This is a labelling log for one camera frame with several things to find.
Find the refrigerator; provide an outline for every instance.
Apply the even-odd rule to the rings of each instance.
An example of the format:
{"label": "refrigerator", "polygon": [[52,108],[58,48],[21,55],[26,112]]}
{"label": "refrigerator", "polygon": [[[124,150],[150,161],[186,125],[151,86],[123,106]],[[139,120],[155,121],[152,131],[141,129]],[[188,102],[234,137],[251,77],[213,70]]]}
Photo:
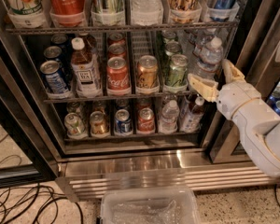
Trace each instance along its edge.
{"label": "refrigerator", "polygon": [[[106,191],[114,189],[186,185],[202,190],[280,183],[280,177],[267,176],[247,157],[236,127],[212,103],[205,104],[201,129],[196,133],[177,130],[143,135],[134,131],[129,136],[115,136],[112,121],[108,137],[69,138],[64,127],[67,103],[91,105],[93,101],[104,100],[112,113],[118,97],[106,95],[103,76],[103,96],[50,99],[39,72],[44,62],[43,51],[55,34],[92,34],[105,63],[108,36],[123,33],[128,42],[130,67],[135,67],[142,55],[158,56],[159,31],[178,34],[184,30],[216,28],[224,37],[225,57],[243,71],[247,82],[266,100],[280,80],[280,61],[275,59],[280,48],[280,0],[237,0],[237,4],[239,10],[234,21],[139,26],[131,24],[130,0],[125,0],[126,24],[100,26],[90,20],[88,25],[79,27],[51,25],[28,29],[15,28],[8,22],[8,3],[0,0],[0,116],[6,116],[0,123],[8,130],[5,120],[15,121],[8,132],[20,129],[20,137],[26,137],[27,146],[24,142],[16,143],[31,161],[21,168],[20,174],[16,172],[19,167],[8,168],[15,172],[11,173],[14,178],[19,178],[16,183],[7,177],[7,170],[0,170],[0,179],[6,180],[0,187],[55,180],[67,198],[77,202],[102,198]],[[138,94],[133,82],[132,75],[132,93],[120,97],[129,99],[132,106],[137,98],[151,97],[157,101],[168,94],[162,89]],[[222,86],[224,77],[219,76],[218,82]],[[185,95],[189,95],[189,90],[177,94]],[[135,127],[136,115],[133,117]],[[27,178],[29,169],[33,170],[33,178]]]}

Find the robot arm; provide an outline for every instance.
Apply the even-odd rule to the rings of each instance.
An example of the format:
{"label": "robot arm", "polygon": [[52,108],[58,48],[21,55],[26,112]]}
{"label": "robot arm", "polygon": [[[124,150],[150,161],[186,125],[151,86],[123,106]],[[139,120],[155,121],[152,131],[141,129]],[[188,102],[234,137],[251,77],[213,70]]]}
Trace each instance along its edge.
{"label": "robot arm", "polygon": [[[246,153],[258,168],[271,177],[280,176],[280,117],[228,60],[223,61],[223,69],[227,84],[220,91],[216,82],[193,74],[189,74],[189,84],[205,100],[216,102],[218,111],[235,123]],[[212,93],[205,92],[206,85],[212,86]]]}

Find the tangled wires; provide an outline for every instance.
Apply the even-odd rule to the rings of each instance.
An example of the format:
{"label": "tangled wires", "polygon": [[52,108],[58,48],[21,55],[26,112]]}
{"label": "tangled wires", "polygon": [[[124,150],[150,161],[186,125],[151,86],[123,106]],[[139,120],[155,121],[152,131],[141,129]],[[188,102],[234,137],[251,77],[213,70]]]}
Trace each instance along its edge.
{"label": "tangled wires", "polygon": [[[20,198],[11,206],[8,206],[9,203],[14,202],[14,200],[10,200],[11,192],[12,191],[20,191],[26,190]],[[18,188],[10,188],[5,190],[0,194],[0,223],[12,223],[15,219],[23,215],[27,212],[35,203],[38,197],[48,197],[45,202],[38,208],[35,214],[34,220],[31,222],[33,224],[39,224],[39,219],[41,218],[44,211],[50,207],[52,204],[55,206],[55,213],[53,219],[50,223],[55,223],[58,214],[59,214],[59,207],[57,202],[60,200],[67,200],[64,194],[59,194],[54,191],[54,188],[45,185],[37,185],[36,187],[26,188],[26,187],[18,187]],[[77,207],[80,216],[80,223],[83,224],[83,213],[82,209],[78,203],[73,203]]]}

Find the speckled floor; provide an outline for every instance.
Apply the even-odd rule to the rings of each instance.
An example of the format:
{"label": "speckled floor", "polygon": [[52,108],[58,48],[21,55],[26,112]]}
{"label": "speckled floor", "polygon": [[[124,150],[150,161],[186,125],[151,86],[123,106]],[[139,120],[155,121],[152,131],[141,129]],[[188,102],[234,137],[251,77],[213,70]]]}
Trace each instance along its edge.
{"label": "speckled floor", "polygon": [[[54,187],[55,192],[61,192],[54,182],[43,183],[42,185]],[[25,192],[27,192],[27,189],[12,191],[9,197],[10,201],[8,201],[6,206],[13,205]],[[280,208],[274,198],[272,186],[196,191],[195,195],[203,224],[280,224]],[[280,201],[280,186],[278,186],[277,195]],[[41,194],[27,212],[10,223],[33,223],[38,209],[47,199],[48,195]],[[59,213],[53,223],[80,223],[80,215],[74,203],[70,203],[67,200],[60,200],[57,204],[59,206]],[[95,224],[96,216],[99,215],[99,203],[80,202],[79,204],[83,212],[84,223]],[[23,208],[24,206],[10,212],[6,220],[14,217]],[[52,204],[40,215],[38,221],[40,224],[51,223],[55,214],[56,206]]]}

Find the beverage cooler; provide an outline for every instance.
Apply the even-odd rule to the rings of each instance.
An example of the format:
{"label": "beverage cooler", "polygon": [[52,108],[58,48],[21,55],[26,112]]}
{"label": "beverage cooler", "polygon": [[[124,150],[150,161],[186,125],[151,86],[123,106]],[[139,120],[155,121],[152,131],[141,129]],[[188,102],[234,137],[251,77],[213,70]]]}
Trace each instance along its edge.
{"label": "beverage cooler", "polygon": [[[18,145],[38,176],[30,182],[55,180],[72,202],[115,189],[280,183],[248,158],[215,103],[200,103],[194,126],[180,115],[168,126],[163,111],[178,104],[182,112],[198,95],[187,75],[198,74],[202,33],[219,38],[222,58],[263,100],[280,92],[280,0],[236,0],[229,9],[218,0],[77,1],[66,10],[61,0],[0,0],[0,122],[8,130],[13,120],[9,133],[28,137]],[[213,81],[225,84],[220,66]]]}

